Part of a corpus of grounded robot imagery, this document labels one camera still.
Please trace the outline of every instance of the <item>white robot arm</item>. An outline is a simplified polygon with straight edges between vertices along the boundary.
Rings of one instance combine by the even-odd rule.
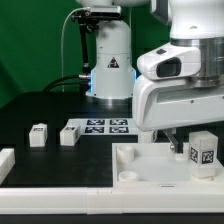
[[[170,43],[138,59],[133,116],[143,131],[224,120],[224,0],[169,0]]]
[[[102,11],[118,6],[138,6],[149,0],[77,0],[85,7]],[[96,32],[97,63],[91,72],[91,101],[127,103],[132,98],[136,71],[131,65],[131,31],[123,21],[101,21]]]

